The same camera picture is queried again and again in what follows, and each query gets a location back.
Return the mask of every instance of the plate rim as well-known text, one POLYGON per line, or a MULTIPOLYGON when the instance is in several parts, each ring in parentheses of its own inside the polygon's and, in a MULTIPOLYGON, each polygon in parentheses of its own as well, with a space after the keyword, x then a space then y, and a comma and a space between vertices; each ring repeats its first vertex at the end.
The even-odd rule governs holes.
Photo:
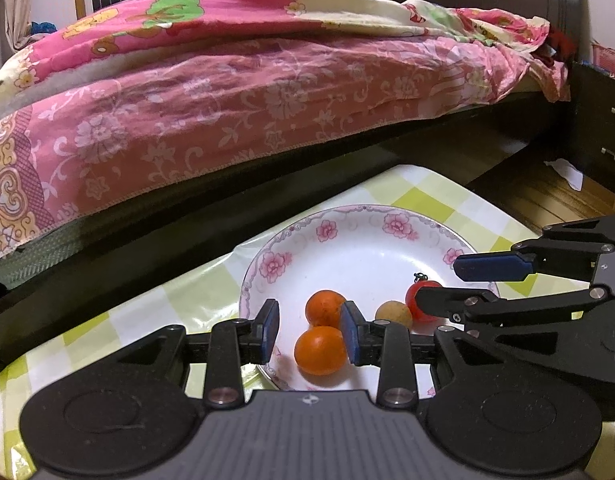
MULTIPOLYGON (((318 215, 326 215, 329 212, 332 211, 341 211, 341 212, 345 212, 345 213, 349 213, 349 212, 354 212, 354 211, 358 211, 358 212, 363 212, 363 211, 368 211, 369 208, 382 208, 382 211, 378 211, 378 212, 387 212, 387 211, 400 211, 403 213, 406 213, 408 215, 415 215, 420 219, 423 219, 427 222, 430 222, 431 224, 436 224, 437 227, 439 228, 443 228, 445 229, 452 237, 454 237, 455 239, 457 239, 458 241, 462 242, 463 245, 465 245, 467 248, 469 248, 471 251, 473 251, 473 254, 476 254, 476 249, 472 246, 472 244, 470 244, 467 240, 465 240, 465 238, 463 238, 460 234, 458 234, 456 231, 454 231, 454 229, 452 229, 451 227, 448 227, 446 224, 444 224, 443 222, 439 222, 433 218, 430 218, 427 215, 418 213, 417 211, 412 211, 410 209, 405 209, 403 207, 399 207, 399 206, 390 206, 390 205, 383 205, 383 204, 349 204, 349 205, 342 205, 342 206, 334 206, 334 207, 329 207, 326 209, 321 209, 319 211, 313 212, 309 215, 305 215, 303 218, 298 219, 297 221, 292 222, 291 224, 285 226, 284 228, 280 229, 278 232, 276 232, 275 234, 273 234, 269 240, 267 240, 265 242, 265 245, 263 247, 261 247, 261 249, 259 249, 256 253, 256 255, 254 256, 254 258, 252 258, 252 261, 250 262, 250 264, 248 265, 248 270, 246 270, 245 276, 243 277, 243 281, 241 282, 241 289, 240 289, 240 295, 239 295, 239 300, 238 300, 238 315, 239 317, 244 317, 243 313, 241 311, 241 300, 244 296, 244 287, 246 286, 246 281, 248 280, 248 276, 250 274, 250 271, 252 269, 252 266, 255 265, 255 263, 258 261, 259 256, 266 250, 269 250, 269 247, 271 245, 271 243, 273 243, 277 237, 282 237, 284 232, 289 231, 292 232, 293 230, 290 229, 290 227, 296 227, 297 224, 301 223, 301 222, 306 222, 307 224, 309 224, 313 219, 315 219, 318 215)), ((498 284, 496 282, 489 282, 490 285, 494 285, 495 291, 494 294, 496 294, 498 297, 500 297, 501 293, 499 291, 499 287, 498 284)), ((248 305, 248 317, 250 316, 250 308, 248 305)), ((261 375, 263 375, 265 377, 266 380, 268 380, 270 382, 270 384, 272 384, 274 386, 274 388, 276 388, 277 390, 281 390, 281 387, 277 384, 277 381, 279 381, 278 379, 273 378, 268 371, 265 369, 265 365, 256 365, 257 370, 259 371, 259 373, 261 375)), ((289 385, 287 385, 287 387, 283 390, 283 391, 293 391, 292 388, 289 387, 289 385)))

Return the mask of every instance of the orange fruit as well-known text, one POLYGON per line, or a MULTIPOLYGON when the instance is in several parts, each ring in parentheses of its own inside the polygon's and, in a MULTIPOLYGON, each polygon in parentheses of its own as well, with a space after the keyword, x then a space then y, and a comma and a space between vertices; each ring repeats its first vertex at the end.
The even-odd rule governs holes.
POLYGON ((303 372, 329 375, 348 361, 343 335, 331 326, 315 326, 303 332, 294 345, 294 361, 303 372))
POLYGON ((345 298, 334 290, 319 290, 307 300, 306 318, 312 326, 339 328, 341 305, 345 298))

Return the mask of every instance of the beige curtain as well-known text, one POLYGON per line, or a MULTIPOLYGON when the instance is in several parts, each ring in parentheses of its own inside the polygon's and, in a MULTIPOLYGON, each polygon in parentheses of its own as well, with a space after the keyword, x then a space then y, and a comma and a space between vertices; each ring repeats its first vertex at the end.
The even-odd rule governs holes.
POLYGON ((4 37, 12 50, 21 50, 27 43, 32 0, 2 0, 4 37))

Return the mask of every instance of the pink basket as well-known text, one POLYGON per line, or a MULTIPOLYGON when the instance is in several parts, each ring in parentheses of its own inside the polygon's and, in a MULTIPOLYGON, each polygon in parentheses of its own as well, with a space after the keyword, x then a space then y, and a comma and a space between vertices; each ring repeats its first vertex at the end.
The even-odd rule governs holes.
POLYGON ((615 75, 615 50, 598 43, 592 43, 591 47, 594 54, 594 64, 615 75))

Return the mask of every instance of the tablecloth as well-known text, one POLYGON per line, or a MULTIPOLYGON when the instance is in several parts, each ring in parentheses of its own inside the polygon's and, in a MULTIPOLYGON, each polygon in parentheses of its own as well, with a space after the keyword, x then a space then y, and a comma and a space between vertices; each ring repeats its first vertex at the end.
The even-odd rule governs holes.
MULTIPOLYGON (((520 240, 535 237, 521 223, 469 190, 433 171, 397 166, 359 184, 237 246, 230 254, 156 286, 149 292, 29 351, 0 374, 0 473, 24 479, 34 471, 18 430, 25 401, 36 391, 97 359, 168 324, 190 332, 235 317, 240 285, 250 261, 283 227, 325 208, 351 204, 403 207, 446 224, 476 251, 507 251, 520 240)), ((522 283, 499 283, 505 298, 566 292, 586 283, 543 275, 522 283)), ((271 384, 253 365, 243 367, 246 395, 271 384)), ((204 365, 192 365, 186 393, 201 397, 204 365)), ((598 480, 615 478, 615 424, 604 424, 601 443, 588 471, 598 480)))

